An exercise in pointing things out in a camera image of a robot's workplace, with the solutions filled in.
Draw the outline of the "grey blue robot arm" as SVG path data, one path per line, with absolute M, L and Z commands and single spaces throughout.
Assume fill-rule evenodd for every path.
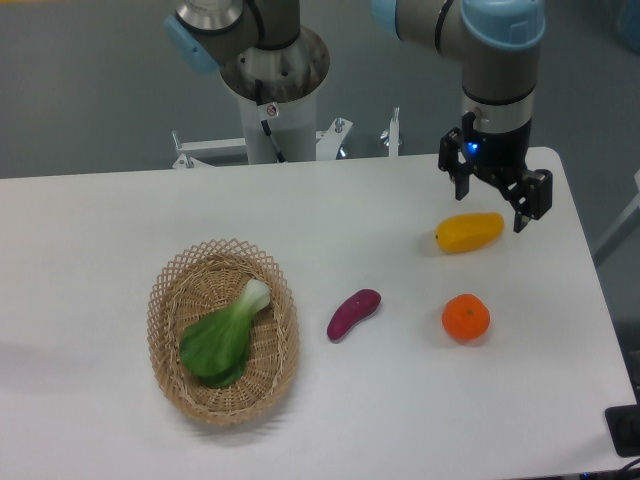
M 545 33 L 540 1 L 375 1 L 373 18 L 402 41 L 462 68 L 461 123 L 440 141 L 438 166 L 462 199 L 476 177 L 496 188 L 521 231 L 552 205 L 553 178 L 525 157 Z M 315 96 L 330 55 L 296 1 L 179 1 L 164 22 L 201 74 L 219 73 L 237 97 L 253 164 L 312 161 Z

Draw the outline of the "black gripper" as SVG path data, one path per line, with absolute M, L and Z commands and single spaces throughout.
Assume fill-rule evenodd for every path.
M 493 182 L 514 210 L 513 231 L 522 232 L 532 220 L 540 220 L 553 204 L 553 174 L 546 169 L 527 169 L 531 123 L 500 133 L 474 128 L 476 115 L 462 116 L 462 130 L 452 128 L 441 139 L 438 168 L 454 184 L 455 199 L 469 193 L 469 178 L 474 173 Z

